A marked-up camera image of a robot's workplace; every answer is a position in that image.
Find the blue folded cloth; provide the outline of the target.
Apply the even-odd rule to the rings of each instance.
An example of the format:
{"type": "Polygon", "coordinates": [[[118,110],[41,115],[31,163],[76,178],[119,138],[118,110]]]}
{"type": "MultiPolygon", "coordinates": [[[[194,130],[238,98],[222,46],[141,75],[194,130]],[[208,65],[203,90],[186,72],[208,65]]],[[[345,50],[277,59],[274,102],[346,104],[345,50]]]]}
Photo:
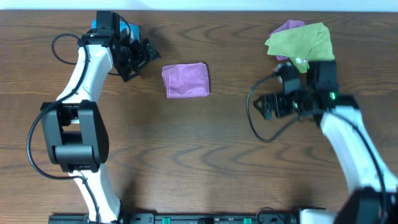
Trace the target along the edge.
{"type": "Polygon", "coordinates": [[[119,23],[120,25],[120,31],[124,29],[128,29],[129,27],[131,28],[131,37],[130,37],[130,42],[134,42],[135,40],[139,40],[139,26],[135,24],[129,24],[128,26],[126,25],[125,22],[121,21],[119,23]]]}

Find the purple cloth under green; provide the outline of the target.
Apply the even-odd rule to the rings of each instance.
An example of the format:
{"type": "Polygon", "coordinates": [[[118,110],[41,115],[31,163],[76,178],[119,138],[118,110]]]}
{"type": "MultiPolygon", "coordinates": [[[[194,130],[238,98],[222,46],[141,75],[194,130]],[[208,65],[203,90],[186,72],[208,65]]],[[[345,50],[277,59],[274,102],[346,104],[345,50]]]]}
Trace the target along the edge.
{"type": "Polygon", "coordinates": [[[298,27],[302,27],[304,25],[305,25],[304,21],[288,20],[283,25],[281,25],[279,28],[277,28],[276,30],[272,31],[269,34],[269,39],[267,40],[268,46],[272,48],[272,52],[273,52],[272,55],[275,55],[275,57],[278,61],[289,59],[289,55],[286,52],[287,47],[289,46],[289,41],[286,39],[285,35],[279,35],[278,38],[273,38],[272,36],[275,33],[283,32],[283,31],[289,30],[289,29],[295,29],[298,27]]]}

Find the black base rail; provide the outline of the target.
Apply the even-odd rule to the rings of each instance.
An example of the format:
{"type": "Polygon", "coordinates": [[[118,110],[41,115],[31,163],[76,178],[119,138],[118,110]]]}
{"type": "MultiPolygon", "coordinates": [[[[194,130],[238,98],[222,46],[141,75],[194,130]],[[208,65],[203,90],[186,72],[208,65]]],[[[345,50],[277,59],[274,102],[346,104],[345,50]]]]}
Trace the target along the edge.
{"type": "Polygon", "coordinates": [[[111,223],[123,224],[299,224],[293,213],[262,213],[255,215],[154,215],[137,213],[111,223]]]}

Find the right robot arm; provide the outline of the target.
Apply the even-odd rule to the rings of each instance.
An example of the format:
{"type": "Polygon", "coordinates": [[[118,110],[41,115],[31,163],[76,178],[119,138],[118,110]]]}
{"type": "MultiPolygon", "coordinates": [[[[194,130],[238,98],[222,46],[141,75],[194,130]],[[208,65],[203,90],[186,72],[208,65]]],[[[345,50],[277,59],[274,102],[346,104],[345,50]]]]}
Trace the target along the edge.
{"type": "Polygon", "coordinates": [[[339,212],[300,209],[297,223],[397,223],[397,177],[369,137],[354,96],[338,92],[335,61],[310,62],[305,83],[285,62],[257,84],[272,78],[281,82],[282,91],[260,96],[253,106],[264,119],[313,117],[333,146],[350,194],[339,212]]]}

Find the purple cloth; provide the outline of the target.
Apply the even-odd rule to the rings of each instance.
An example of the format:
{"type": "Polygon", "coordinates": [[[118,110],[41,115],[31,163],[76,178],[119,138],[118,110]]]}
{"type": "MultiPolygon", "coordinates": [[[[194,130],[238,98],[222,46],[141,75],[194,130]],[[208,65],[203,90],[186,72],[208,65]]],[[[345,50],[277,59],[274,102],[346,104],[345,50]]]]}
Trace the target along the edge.
{"type": "Polygon", "coordinates": [[[267,40],[268,46],[272,48],[272,52],[273,52],[272,55],[275,55],[275,57],[278,61],[289,59],[289,55],[286,52],[287,47],[289,46],[289,41],[286,39],[285,35],[279,35],[278,38],[273,38],[272,36],[275,33],[283,32],[283,31],[289,30],[289,29],[295,29],[298,27],[302,27],[304,25],[305,25],[304,21],[288,20],[283,25],[281,25],[279,28],[277,28],[276,30],[272,31],[269,34],[269,39],[267,40]]]}
{"type": "Polygon", "coordinates": [[[206,97],[210,79],[205,63],[173,64],[162,67],[167,98],[206,97]]]}

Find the green crumpled cloth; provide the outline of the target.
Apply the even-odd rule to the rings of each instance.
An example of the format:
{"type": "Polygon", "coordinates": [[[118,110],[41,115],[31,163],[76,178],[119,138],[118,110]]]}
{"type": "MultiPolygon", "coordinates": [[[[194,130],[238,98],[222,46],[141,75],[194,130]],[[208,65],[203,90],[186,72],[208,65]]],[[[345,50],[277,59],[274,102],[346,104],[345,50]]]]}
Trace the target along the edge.
{"type": "Polygon", "coordinates": [[[272,34],[265,42],[268,55],[288,57],[300,73],[309,63],[335,59],[329,29],[321,22],[272,34]]]}

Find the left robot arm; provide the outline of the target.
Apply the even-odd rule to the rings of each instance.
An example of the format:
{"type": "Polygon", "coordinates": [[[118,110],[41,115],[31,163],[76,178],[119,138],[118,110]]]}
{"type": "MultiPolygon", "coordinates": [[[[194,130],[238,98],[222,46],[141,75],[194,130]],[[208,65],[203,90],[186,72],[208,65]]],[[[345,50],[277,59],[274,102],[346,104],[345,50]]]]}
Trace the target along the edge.
{"type": "Polygon", "coordinates": [[[148,39],[98,29],[77,38],[78,60],[71,79],[54,102],[44,103],[42,124],[49,159],[73,179],[87,204],[84,223],[121,223],[123,212],[105,162],[109,136],[98,108],[103,84],[115,68],[124,82],[138,76],[159,53],[148,39]]]}

